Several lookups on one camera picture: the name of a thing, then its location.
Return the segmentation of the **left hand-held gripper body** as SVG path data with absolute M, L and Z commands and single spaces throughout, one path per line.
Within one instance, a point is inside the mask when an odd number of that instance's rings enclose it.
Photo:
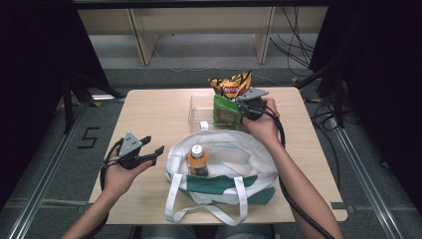
M 134 169 L 142 164 L 139 152 L 143 145 L 140 144 L 139 139 L 128 131 L 122 139 L 119 153 L 116 161 L 125 169 Z

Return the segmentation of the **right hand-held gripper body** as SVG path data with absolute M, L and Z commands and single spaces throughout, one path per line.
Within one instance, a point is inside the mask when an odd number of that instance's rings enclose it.
M 266 103 L 262 100 L 262 97 L 267 94 L 268 92 L 265 90 L 250 88 L 242 96 L 239 96 L 237 99 L 245 104 L 244 108 L 239 108 L 242 116 L 249 120 L 259 119 L 266 107 Z

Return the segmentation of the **green snack packet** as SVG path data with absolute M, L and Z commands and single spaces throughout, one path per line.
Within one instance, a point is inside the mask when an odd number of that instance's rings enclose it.
M 214 124 L 225 129 L 239 129 L 241 127 L 242 114 L 238 106 L 232 101 L 215 95 L 213 98 Z

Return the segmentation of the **yellow black chips bag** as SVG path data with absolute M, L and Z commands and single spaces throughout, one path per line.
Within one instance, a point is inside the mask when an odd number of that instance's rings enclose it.
M 209 78 L 208 83 L 216 95 L 233 99 L 251 88 L 252 72 L 244 72 L 226 79 Z

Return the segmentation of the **clear plastic box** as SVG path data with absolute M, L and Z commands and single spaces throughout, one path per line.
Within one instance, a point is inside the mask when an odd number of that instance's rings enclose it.
M 215 95 L 192 95 L 190 99 L 188 123 L 192 132 L 200 130 L 218 130 L 213 120 L 213 98 Z

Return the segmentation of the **white and green tote bag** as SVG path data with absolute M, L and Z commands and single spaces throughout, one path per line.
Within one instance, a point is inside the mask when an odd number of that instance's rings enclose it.
M 188 154 L 195 144 L 209 155 L 207 177 L 190 173 Z M 269 152 L 250 134 L 228 129 L 196 131 L 168 151 L 166 220 L 177 223 L 187 212 L 204 208 L 222 223 L 236 226 L 246 220 L 249 205 L 269 203 L 278 176 Z

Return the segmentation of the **person's right hand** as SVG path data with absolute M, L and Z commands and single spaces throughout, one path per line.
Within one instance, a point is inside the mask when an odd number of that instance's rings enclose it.
M 257 120 L 243 118 L 243 125 L 247 131 L 265 147 L 270 145 L 278 145 L 279 130 L 276 126 L 275 120 L 280 116 L 275 100 L 272 98 L 263 98 L 266 103 L 266 112 Z

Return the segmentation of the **person's left hand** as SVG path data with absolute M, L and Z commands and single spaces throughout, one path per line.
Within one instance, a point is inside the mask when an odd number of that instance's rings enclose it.
M 151 166 L 152 162 L 147 161 L 134 169 L 125 169 L 118 162 L 110 161 L 105 172 L 105 188 L 102 196 L 119 199 L 130 189 L 133 181 Z

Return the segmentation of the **orange juice bottle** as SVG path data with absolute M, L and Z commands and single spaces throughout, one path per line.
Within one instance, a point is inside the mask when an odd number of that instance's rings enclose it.
M 199 144 L 193 145 L 188 154 L 190 173 L 195 176 L 207 177 L 209 175 L 208 161 L 207 151 Z

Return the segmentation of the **black metal stand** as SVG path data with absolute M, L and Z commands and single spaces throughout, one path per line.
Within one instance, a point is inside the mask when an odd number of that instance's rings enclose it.
M 90 93 L 89 88 L 99 89 L 114 98 L 124 98 L 124 94 L 114 90 L 110 86 L 90 78 L 83 73 L 68 73 L 63 80 L 63 101 L 65 105 L 66 119 L 65 132 L 69 132 L 74 124 L 74 111 L 71 94 L 74 94 L 80 103 L 91 103 L 94 100 L 94 97 Z
M 338 63 L 334 60 L 329 61 L 324 67 L 317 70 L 315 73 L 306 77 L 304 80 L 295 84 L 295 87 L 300 90 L 311 84 L 317 79 L 321 82 L 316 90 L 320 97 L 327 97 L 330 93 L 334 96 L 334 117 L 339 127 L 343 127 L 342 120 L 342 79 L 339 71 Z

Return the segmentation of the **beige wooden desk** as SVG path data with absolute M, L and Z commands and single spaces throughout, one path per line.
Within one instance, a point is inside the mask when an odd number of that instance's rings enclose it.
M 197 7 L 81 10 L 79 15 L 90 35 L 132 36 L 143 66 L 163 34 L 250 34 L 263 65 L 272 34 L 290 33 L 295 21 L 301 33 L 317 34 L 326 12 L 325 6 Z

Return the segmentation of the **black curtain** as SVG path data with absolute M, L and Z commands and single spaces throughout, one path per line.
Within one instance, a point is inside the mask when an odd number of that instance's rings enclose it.
M 354 110 L 422 215 L 422 0 L 328 0 L 311 69 L 358 18 L 340 64 Z
M 39 147 L 70 72 L 108 86 L 73 0 L 0 0 L 0 209 Z

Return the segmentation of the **aluminium floor rail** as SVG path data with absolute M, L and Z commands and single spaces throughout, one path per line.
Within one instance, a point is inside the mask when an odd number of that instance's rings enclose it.
M 385 203 L 379 190 L 376 188 L 372 178 L 365 169 L 364 164 L 362 163 L 345 129 L 339 126 L 334 131 L 387 238 L 404 239 L 404 235 L 399 229 L 393 214 L 387 207 L 387 204 Z
M 22 210 L 15 220 L 14 225 L 11 227 L 11 230 L 7 235 L 7 239 L 25 238 L 42 204 L 42 201 L 57 174 L 60 164 L 69 149 L 69 144 L 74 137 L 81 118 L 87 111 L 88 107 L 88 103 L 77 104 L 75 107 L 72 105 L 70 107 L 70 110 L 75 114 L 72 117 L 74 122 L 62 133 L 60 140 L 55 147 L 54 153 L 51 155 L 48 164 L 37 181 L 35 189 L 31 195 L 23 201 Z

